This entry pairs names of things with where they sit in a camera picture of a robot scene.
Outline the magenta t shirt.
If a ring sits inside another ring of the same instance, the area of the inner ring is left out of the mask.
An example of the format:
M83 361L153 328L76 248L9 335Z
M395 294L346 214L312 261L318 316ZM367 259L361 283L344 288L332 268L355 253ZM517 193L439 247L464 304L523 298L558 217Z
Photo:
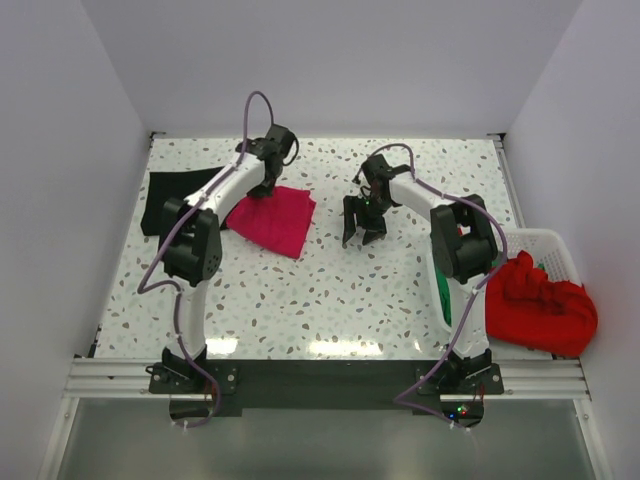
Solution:
M277 186L271 196L245 197L227 216L227 227L270 252L299 259L316 202L310 190Z

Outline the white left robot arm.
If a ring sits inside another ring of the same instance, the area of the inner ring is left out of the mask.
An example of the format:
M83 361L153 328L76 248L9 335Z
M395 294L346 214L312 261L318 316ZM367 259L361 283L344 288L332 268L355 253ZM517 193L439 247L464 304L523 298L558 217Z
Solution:
M164 348L162 365L185 392L200 390L207 380L205 303L209 282L223 259L221 224L245 197L272 194L286 158L298 147L291 130L274 124L264 137L237 145L241 159L163 207L159 253L164 273L177 283L179 293L172 319L175 339Z

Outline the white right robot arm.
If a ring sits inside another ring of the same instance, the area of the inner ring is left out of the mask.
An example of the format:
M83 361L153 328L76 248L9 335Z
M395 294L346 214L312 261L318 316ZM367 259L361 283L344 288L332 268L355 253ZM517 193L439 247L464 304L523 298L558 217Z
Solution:
M343 198L343 235L347 243L358 229L367 245L387 234L385 213L406 206L430 225L427 259L434 293L442 275L449 291L450 351L442 368L448 386L469 392L481 380L481 372L492 363L486 334L485 286L493 262L506 259L495 235L500 225L486 211L478 195L456 197L444 193L415 176L410 165L392 167L377 153L367 158L354 178L366 184L358 195Z

